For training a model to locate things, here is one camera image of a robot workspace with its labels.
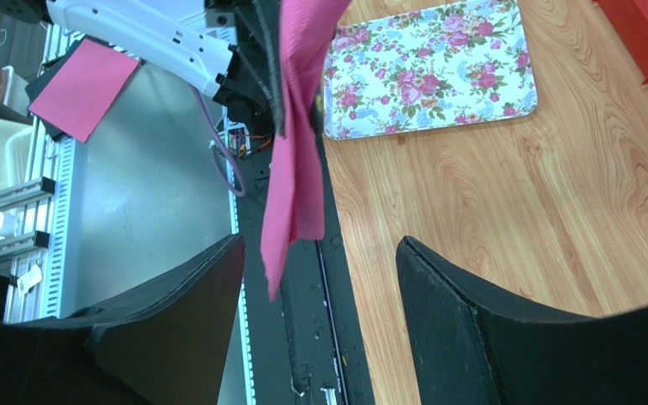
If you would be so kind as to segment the magenta paper napkin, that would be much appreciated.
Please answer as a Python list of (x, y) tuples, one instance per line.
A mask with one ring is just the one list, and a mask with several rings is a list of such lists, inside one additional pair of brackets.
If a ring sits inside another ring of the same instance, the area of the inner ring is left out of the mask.
[(289, 246), (325, 234), (323, 174), (310, 114), (328, 48), (349, 4), (349, 0), (281, 3), (283, 133), (273, 142), (261, 240), (270, 300), (277, 297)]

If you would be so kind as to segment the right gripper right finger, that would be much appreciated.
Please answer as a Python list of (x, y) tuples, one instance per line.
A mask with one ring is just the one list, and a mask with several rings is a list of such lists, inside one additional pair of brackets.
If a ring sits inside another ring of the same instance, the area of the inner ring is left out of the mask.
[(396, 253), (424, 404), (648, 404), (648, 306), (595, 318), (526, 299), (411, 236)]

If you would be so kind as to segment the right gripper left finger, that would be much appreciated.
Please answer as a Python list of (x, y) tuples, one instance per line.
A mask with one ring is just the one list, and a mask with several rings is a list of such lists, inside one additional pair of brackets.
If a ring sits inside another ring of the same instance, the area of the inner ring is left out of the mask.
[(0, 404), (215, 404), (245, 247), (228, 235), (67, 318), (0, 322)]

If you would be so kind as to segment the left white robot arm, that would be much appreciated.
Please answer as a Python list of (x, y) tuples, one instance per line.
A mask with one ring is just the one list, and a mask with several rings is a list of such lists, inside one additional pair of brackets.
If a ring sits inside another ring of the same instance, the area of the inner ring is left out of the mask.
[(0, 1), (0, 12), (129, 51), (267, 135), (284, 128), (278, 1)]

